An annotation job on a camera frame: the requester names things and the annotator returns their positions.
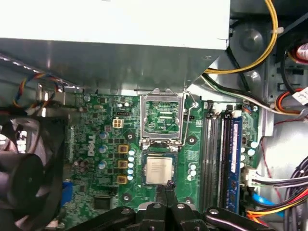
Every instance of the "power connector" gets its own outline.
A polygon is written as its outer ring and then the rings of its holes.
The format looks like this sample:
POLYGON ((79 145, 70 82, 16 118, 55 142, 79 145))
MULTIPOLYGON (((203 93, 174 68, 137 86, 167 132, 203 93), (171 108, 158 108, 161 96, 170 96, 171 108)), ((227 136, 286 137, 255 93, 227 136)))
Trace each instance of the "power connector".
POLYGON ((257 178, 257 170, 253 167, 245 167, 242 172, 242 183, 248 187, 256 187, 257 183, 253 179, 257 178))

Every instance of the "motherboard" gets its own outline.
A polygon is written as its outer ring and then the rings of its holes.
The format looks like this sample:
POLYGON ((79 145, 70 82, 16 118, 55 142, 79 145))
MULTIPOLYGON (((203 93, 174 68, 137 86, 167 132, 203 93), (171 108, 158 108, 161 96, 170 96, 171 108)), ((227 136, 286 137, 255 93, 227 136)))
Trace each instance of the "motherboard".
POLYGON ((258 112, 232 105, 211 119, 207 101, 171 91, 141 97, 76 93, 74 102, 79 121, 66 139, 64 175, 73 183, 72 201, 64 205, 66 229, 117 206, 137 211, 154 202, 156 186, 169 180, 179 202, 202 211, 223 198, 224 207, 237 211, 238 200, 234 206, 227 201, 238 198, 240 168, 256 164, 250 150, 256 148, 258 112), (224 128, 228 113, 231 130, 224 128), (223 155, 233 159, 223 162, 223 155), (228 195, 219 196, 222 191, 228 195))

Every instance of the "blue ram module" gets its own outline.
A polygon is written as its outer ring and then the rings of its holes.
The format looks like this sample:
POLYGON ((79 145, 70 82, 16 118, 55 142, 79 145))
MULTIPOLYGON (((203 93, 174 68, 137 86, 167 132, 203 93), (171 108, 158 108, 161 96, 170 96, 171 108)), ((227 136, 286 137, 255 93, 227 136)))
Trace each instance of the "blue ram module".
POLYGON ((227 183, 226 209, 239 212, 240 163, 242 145, 242 118, 233 118, 230 129, 229 172, 227 183))

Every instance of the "cooling fan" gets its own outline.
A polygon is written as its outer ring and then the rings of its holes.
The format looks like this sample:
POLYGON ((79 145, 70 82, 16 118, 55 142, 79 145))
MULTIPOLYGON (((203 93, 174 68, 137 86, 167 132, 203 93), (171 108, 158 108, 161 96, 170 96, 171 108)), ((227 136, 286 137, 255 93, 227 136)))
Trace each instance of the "cooling fan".
POLYGON ((0 226, 36 230, 54 217, 62 192, 65 121, 0 116, 0 226))

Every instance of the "cpu socket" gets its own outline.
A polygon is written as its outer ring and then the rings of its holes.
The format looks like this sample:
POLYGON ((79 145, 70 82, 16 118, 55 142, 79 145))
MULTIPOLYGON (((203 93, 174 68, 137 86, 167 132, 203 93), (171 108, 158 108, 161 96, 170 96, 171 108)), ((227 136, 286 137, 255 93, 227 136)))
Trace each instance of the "cpu socket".
POLYGON ((176 178, 177 156, 173 153, 142 153, 142 184, 166 185, 176 178))
POLYGON ((182 145, 184 95, 178 96, 170 89, 155 89, 141 96, 140 109, 142 150, 163 143, 170 152, 178 152, 182 145))

